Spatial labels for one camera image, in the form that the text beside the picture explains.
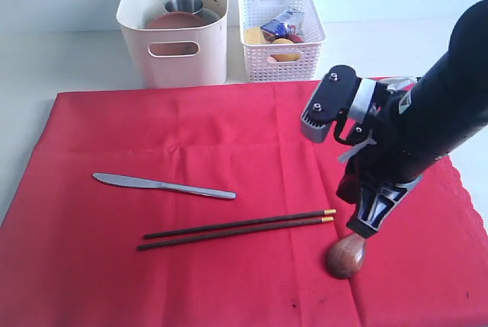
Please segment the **butter knife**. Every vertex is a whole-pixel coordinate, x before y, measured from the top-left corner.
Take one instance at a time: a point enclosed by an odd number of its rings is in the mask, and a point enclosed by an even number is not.
[[[105,184],[112,184],[123,188],[153,188],[157,190],[179,191],[189,194],[218,197],[220,199],[228,200],[236,198],[235,192],[214,190],[211,188],[196,188],[194,186],[185,186],[183,184],[170,184],[168,182],[148,180],[145,178],[112,175],[110,173],[94,173],[93,177]]]

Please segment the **black chopstick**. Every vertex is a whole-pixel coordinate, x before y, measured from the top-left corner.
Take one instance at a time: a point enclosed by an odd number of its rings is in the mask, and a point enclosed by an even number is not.
[[[177,229],[177,230],[169,230],[166,232],[150,233],[150,234],[145,234],[143,236],[143,238],[144,239],[153,239],[153,238],[159,238],[159,237],[177,236],[177,235],[181,235],[181,234],[204,232],[207,230],[233,228],[234,226],[250,226],[253,224],[281,222],[284,220],[298,220],[298,219],[303,219],[303,218],[312,218],[315,216],[332,215],[335,213],[336,213],[336,209],[328,209],[328,210],[310,211],[308,213],[270,216],[267,218],[259,218],[259,219],[251,219],[251,220],[239,220],[237,222],[231,222],[231,223],[212,224],[209,226],[196,226],[194,228]]]
[[[145,245],[138,245],[137,249],[140,251],[144,251],[151,248],[168,247],[170,245],[180,245],[183,243],[199,242],[208,239],[238,236],[241,234],[263,232],[266,230],[291,228],[295,226],[311,226],[313,224],[323,224],[323,223],[332,222],[333,220],[334,218],[332,216],[325,216],[322,218],[291,220],[284,223],[262,224],[259,226],[249,226],[247,228],[223,230],[222,232],[200,234],[198,236],[190,236],[190,237],[184,237],[179,239],[170,239],[168,241],[146,243]]]

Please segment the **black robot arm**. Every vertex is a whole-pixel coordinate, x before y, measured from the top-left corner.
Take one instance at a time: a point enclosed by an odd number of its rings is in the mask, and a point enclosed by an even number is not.
[[[301,117],[302,133],[353,146],[337,195],[355,204],[347,226],[367,238],[419,183],[422,173],[488,124],[488,0],[469,8],[448,51],[416,79],[373,81],[348,66],[324,76]],[[347,119],[355,125],[342,138]]]

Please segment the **white basket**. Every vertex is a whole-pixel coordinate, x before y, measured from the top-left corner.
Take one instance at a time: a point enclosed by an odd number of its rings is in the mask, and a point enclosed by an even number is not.
[[[203,0],[220,19],[203,27],[174,30],[144,28],[166,12],[168,0],[120,0],[117,21],[130,56],[147,88],[220,85],[226,80],[228,0]],[[191,55],[157,56],[151,46],[164,43],[196,45]]]
[[[262,26],[287,7],[294,7],[305,14],[302,25],[305,43],[252,45],[245,42],[246,29]],[[239,25],[250,82],[301,81],[313,78],[320,49],[326,39],[313,0],[239,0]],[[298,53],[300,58],[293,62],[268,61],[269,56],[283,53]]]

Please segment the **table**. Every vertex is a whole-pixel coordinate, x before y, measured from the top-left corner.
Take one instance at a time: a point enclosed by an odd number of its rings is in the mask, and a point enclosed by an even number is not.
[[[454,18],[324,23],[316,79],[336,64],[359,76],[423,75],[446,51]],[[229,28],[228,84],[246,82],[239,28]],[[0,35],[0,221],[61,91],[141,89],[120,31]],[[451,158],[488,225],[488,130]]]

